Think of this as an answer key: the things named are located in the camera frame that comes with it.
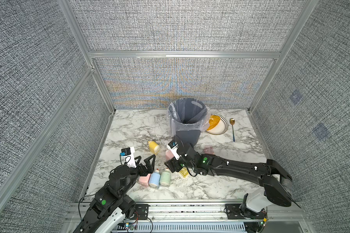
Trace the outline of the yellow pencil sharpener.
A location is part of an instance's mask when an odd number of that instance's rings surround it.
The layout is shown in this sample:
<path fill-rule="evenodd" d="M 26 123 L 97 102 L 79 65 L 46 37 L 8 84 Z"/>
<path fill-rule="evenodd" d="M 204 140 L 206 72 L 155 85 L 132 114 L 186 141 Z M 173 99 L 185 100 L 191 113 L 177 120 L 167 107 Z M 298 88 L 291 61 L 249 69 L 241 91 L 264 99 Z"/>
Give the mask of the yellow pencil sharpener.
<path fill-rule="evenodd" d="M 157 155 L 160 151 L 160 145 L 155 141 L 148 141 L 149 150 L 152 154 Z"/>

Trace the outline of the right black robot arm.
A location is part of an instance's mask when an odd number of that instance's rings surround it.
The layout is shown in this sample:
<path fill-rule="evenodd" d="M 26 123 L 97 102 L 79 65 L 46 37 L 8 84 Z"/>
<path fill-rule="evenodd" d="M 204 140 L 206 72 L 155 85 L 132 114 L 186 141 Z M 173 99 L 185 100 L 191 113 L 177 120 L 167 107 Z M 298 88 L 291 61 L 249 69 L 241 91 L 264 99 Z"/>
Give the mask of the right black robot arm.
<path fill-rule="evenodd" d="M 192 170 L 191 176 L 227 176 L 249 181 L 259 186 L 244 196 L 237 213 L 243 218 L 253 219 L 266 213 L 265 207 L 272 204 L 290 207 L 292 197 L 292 176 L 275 160 L 264 163 L 248 163 L 225 159 L 214 154 L 200 154 L 189 143 L 169 142 L 167 148 L 173 158 L 165 162 L 172 172 Z"/>

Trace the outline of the green pencil sharpener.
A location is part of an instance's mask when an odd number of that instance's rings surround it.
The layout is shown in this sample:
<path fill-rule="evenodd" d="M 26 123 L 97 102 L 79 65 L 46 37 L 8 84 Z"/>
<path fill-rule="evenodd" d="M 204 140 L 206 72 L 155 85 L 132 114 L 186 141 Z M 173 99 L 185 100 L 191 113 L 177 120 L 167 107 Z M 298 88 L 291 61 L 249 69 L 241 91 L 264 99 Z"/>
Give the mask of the green pencil sharpener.
<path fill-rule="evenodd" d="M 161 173 L 161 176 L 160 176 L 160 180 L 159 180 L 159 183 L 161 186 L 169 186 L 170 183 L 171 183 L 171 171 L 166 168 L 162 173 Z"/>

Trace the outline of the clear pink shavings tray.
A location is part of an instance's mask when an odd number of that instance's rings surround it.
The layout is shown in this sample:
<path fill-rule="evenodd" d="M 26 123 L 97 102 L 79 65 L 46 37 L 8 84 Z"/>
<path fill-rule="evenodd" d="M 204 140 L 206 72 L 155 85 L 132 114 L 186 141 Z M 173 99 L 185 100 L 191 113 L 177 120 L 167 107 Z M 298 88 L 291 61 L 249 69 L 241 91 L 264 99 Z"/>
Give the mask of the clear pink shavings tray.
<path fill-rule="evenodd" d="M 206 145 L 203 149 L 203 152 L 205 154 L 214 154 L 214 148 L 213 148 L 213 146 Z"/>

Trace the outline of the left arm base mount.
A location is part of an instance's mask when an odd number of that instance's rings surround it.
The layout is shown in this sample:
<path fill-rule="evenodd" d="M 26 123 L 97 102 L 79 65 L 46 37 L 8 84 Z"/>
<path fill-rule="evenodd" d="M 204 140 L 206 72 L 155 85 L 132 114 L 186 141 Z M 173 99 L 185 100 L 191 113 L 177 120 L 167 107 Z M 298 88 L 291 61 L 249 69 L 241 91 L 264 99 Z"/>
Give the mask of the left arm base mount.
<path fill-rule="evenodd" d="M 147 220 L 148 214 L 149 214 L 149 207 L 148 204 L 136 204 L 135 210 L 132 212 L 132 215 L 130 216 L 130 220 Z"/>

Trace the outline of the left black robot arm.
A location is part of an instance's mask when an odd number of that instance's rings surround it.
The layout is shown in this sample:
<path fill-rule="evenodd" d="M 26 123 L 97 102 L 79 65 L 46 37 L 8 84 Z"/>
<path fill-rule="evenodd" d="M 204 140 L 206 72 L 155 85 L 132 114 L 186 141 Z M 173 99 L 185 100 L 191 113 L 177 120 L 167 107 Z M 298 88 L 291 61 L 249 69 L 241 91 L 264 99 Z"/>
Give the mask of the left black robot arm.
<path fill-rule="evenodd" d="M 125 162 L 109 174 L 109 180 L 98 190 L 82 220 L 74 230 L 75 233 L 110 233 L 126 218 L 134 216 L 136 202 L 127 192 L 135 185 L 139 177 L 154 172 L 156 156 L 144 159 L 130 159 L 136 167 L 131 168 Z"/>

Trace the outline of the clear yellow shavings tray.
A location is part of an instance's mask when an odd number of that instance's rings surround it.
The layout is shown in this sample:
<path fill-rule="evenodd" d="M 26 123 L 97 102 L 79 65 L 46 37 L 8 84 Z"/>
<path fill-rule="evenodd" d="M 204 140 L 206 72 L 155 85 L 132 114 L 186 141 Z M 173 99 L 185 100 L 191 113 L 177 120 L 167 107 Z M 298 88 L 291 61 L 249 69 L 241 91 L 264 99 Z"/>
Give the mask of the clear yellow shavings tray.
<path fill-rule="evenodd" d="M 182 168 L 180 171 L 179 171 L 179 174 L 183 177 L 183 178 L 187 178 L 189 176 L 189 172 L 186 168 Z"/>

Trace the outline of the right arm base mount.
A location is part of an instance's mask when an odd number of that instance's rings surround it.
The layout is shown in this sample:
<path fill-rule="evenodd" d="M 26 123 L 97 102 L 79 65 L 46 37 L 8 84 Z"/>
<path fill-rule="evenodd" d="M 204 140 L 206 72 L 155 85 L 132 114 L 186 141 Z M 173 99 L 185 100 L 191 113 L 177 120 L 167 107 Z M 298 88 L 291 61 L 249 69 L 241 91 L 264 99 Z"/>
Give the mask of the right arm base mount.
<path fill-rule="evenodd" d="M 224 213 L 227 215 L 229 220 L 237 219 L 253 219 L 253 220 L 263 220 L 267 218 L 267 212 L 262 209 L 260 212 L 256 213 L 247 208 L 240 207 L 240 203 L 225 204 Z"/>

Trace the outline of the light blue pencil sharpener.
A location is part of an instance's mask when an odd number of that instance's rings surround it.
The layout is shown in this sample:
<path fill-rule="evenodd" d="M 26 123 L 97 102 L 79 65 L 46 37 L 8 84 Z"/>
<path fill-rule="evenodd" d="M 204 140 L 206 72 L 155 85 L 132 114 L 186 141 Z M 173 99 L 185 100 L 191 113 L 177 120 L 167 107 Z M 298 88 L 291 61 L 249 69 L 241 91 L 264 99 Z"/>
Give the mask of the light blue pencil sharpener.
<path fill-rule="evenodd" d="M 159 187 L 161 174 L 158 169 L 156 169 L 150 176 L 149 185 L 151 187 Z"/>

